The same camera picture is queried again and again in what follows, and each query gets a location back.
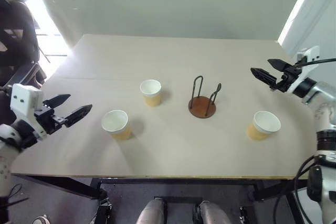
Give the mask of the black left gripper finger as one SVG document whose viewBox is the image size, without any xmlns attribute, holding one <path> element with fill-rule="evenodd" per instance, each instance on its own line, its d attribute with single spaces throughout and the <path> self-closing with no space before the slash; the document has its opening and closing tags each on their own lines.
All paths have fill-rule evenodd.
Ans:
<svg viewBox="0 0 336 224">
<path fill-rule="evenodd" d="M 43 105 L 50 108 L 56 108 L 62 105 L 70 96 L 70 94 L 59 94 L 51 99 L 44 100 Z"/>
<path fill-rule="evenodd" d="M 64 125 L 71 127 L 80 120 L 82 120 L 92 109 L 92 104 L 84 105 L 74 110 L 69 116 L 65 118 Z"/>
</svg>

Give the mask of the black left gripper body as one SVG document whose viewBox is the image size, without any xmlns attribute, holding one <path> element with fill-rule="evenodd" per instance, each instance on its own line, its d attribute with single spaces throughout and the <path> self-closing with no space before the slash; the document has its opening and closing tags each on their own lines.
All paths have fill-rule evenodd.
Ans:
<svg viewBox="0 0 336 224">
<path fill-rule="evenodd" d="M 47 134 L 53 134 L 65 124 L 66 119 L 54 114 L 54 109 L 43 105 L 41 109 L 34 112 L 35 119 L 46 131 Z"/>
</svg>

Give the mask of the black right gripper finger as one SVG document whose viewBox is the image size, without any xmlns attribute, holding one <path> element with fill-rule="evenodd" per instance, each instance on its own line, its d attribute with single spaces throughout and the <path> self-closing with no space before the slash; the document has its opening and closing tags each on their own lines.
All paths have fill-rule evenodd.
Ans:
<svg viewBox="0 0 336 224">
<path fill-rule="evenodd" d="M 291 64 L 288 64 L 281 59 L 268 59 L 268 62 L 274 69 L 278 71 L 286 71 L 288 68 L 291 67 Z"/>
<path fill-rule="evenodd" d="M 272 76 L 269 72 L 261 69 L 261 68 L 251 68 L 250 69 L 253 76 L 258 80 L 262 81 L 269 87 L 275 87 L 277 78 Z"/>
</svg>

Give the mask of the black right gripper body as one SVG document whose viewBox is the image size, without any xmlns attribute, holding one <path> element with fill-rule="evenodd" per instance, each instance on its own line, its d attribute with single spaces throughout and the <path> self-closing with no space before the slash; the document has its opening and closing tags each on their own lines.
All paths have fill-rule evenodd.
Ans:
<svg viewBox="0 0 336 224">
<path fill-rule="evenodd" d="M 282 93 L 285 93 L 288 91 L 290 86 L 298 79 L 300 74 L 302 73 L 301 67 L 293 67 L 291 65 L 290 68 L 288 68 L 286 71 L 281 71 L 282 76 L 281 80 L 279 82 L 276 82 L 275 87 L 270 87 L 272 91 L 279 90 Z"/>
</svg>

